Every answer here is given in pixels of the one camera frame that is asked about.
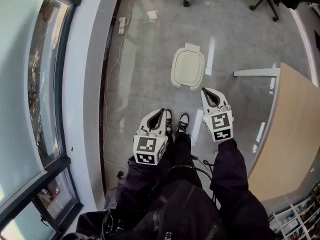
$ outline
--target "grey tile floor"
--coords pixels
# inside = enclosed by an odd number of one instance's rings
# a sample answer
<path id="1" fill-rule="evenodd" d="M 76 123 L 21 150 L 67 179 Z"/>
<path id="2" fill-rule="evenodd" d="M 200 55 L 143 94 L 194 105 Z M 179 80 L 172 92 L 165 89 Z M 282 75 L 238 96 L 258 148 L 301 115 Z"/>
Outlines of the grey tile floor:
<path id="1" fill-rule="evenodd" d="M 128 19 L 129 1 L 121 1 L 118 17 Z M 274 23 L 266 4 L 254 12 L 249 10 L 257 1 L 189 0 L 190 7 L 183 7 L 182 0 L 131 1 L 132 18 L 125 27 L 120 62 L 110 74 L 105 95 L 110 128 L 104 144 L 108 162 L 127 166 L 141 119 L 158 108 L 171 108 L 175 125 L 180 113 L 188 112 L 191 153 L 213 162 L 218 146 L 203 123 L 197 127 L 201 121 L 197 114 L 202 112 L 200 92 L 177 89 L 170 80 L 176 51 L 190 43 L 200 46 L 206 61 L 213 57 L 208 63 L 212 62 L 212 73 L 204 76 L 201 86 L 225 94 L 235 119 L 234 138 L 247 169 L 251 167 L 258 133 L 271 109 L 271 79 L 236 78 L 233 71 L 279 67 L 284 62 L 310 78 L 306 52 L 290 11 L 277 8 L 280 21 Z M 122 39 L 118 29 L 117 23 L 107 74 L 118 60 Z M 112 188 L 118 171 L 124 169 L 110 163 L 105 163 L 105 173 L 107 186 Z M 209 193 L 208 179 L 199 176 Z"/>

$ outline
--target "black sneaker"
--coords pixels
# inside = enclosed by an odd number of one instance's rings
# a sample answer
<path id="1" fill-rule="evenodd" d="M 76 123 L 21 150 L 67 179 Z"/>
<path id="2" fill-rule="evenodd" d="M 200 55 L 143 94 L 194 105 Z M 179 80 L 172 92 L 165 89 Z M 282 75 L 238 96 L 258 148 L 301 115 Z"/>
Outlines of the black sneaker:
<path id="1" fill-rule="evenodd" d="M 183 112 L 180 115 L 178 127 L 175 131 L 175 135 L 177 135 L 178 133 L 186 133 L 188 125 L 189 125 L 189 115 L 187 112 Z"/>
<path id="2" fill-rule="evenodd" d="M 166 113 L 166 121 L 165 121 L 165 135 L 172 134 L 172 112 L 170 109 L 165 110 Z"/>

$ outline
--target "white cable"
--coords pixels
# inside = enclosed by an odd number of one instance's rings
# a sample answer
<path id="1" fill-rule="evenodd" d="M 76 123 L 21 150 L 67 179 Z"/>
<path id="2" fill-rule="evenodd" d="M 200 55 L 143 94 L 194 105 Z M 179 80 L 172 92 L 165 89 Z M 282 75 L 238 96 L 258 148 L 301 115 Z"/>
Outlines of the white cable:
<path id="1" fill-rule="evenodd" d="M 131 1 L 129 2 L 129 17 L 128 17 L 128 21 L 126 22 L 126 24 L 124 24 L 123 27 L 127 26 L 130 22 L 130 19 L 131 19 L 131 16 L 132 16 L 132 10 L 131 10 Z M 109 125 L 108 125 L 108 107 L 107 107 L 107 102 L 106 102 L 106 93 L 107 93 L 107 90 L 108 90 L 108 87 L 109 87 L 109 76 L 110 74 L 112 73 L 112 71 L 116 68 L 116 66 L 118 65 L 118 63 L 120 62 L 120 59 L 121 59 L 121 50 L 122 50 L 122 46 L 124 44 L 124 34 L 121 34 L 121 46 L 120 46 L 120 49 L 119 49 L 119 57 L 118 57 L 118 60 L 117 62 L 114 64 L 114 66 L 112 67 L 112 69 L 110 70 L 107 78 L 106 78 L 106 88 L 105 88 L 105 92 L 103 94 L 103 99 L 104 99 L 104 106 L 105 106 L 105 123 L 106 123 L 106 127 L 107 127 L 107 133 L 104 137 L 104 140 L 103 140 L 103 144 L 102 144 L 102 151 L 103 151 L 103 160 L 107 163 L 107 164 L 111 164 L 111 165 L 115 165 L 115 166 L 120 166 L 120 167 L 123 167 L 125 169 L 128 170 L 127 167 L 121 165 L 121 164 L 117 164 L 117 163 L 112 163 L 112 162 L 109 162 L 106 160 L 105 158 L 105 142 L 106 142 L 106 139 L 107 139 L 107 136 L 109 135 L 109 132 L 110 132 L 110 128 L 109 128 Z"/>

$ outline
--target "glass window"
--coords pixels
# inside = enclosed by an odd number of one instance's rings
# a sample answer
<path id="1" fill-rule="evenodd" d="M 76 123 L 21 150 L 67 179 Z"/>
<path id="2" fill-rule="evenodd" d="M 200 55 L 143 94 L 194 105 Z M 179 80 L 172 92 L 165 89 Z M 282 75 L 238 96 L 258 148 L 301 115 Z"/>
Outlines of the glass window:
<path id="1" fill-rule="evenodd" d="M 54 75 L 60 30 L 68 6 L 44 0 L 32 36 L 27 75 L 33 134 L 43 166 L 60 156 L 54 114 Z"/>
<path id="2" fill-rule="evenodd" d="M 38 197 L 54 219 L 67 205 L 71 209 L 75 204 L 64 172 L 60 173 L 46 188 L 42 189 Z"/>
<path id="3" fill-rule="evenodd" d="M 0 0 L 0 206 L 42 169 L 28 109 L 30 39 L 43 0 Z"/>
<path id="4" fill-rule="evenodd" d="M 29 203 L 1 232 L 7 240 L 44 240 L 54 231 L 33 203 Z"/>

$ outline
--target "window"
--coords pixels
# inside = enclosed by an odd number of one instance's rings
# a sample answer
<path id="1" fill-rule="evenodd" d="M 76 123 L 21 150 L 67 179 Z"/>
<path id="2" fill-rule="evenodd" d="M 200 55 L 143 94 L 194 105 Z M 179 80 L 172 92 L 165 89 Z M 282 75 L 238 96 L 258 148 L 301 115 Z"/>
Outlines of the window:
<path id="1" fill-rule="evenodd" d="M 62 73 L 81 0 L 0 0 L 0 239 L 60 237 L 82 208 L 65 151 Z"/>

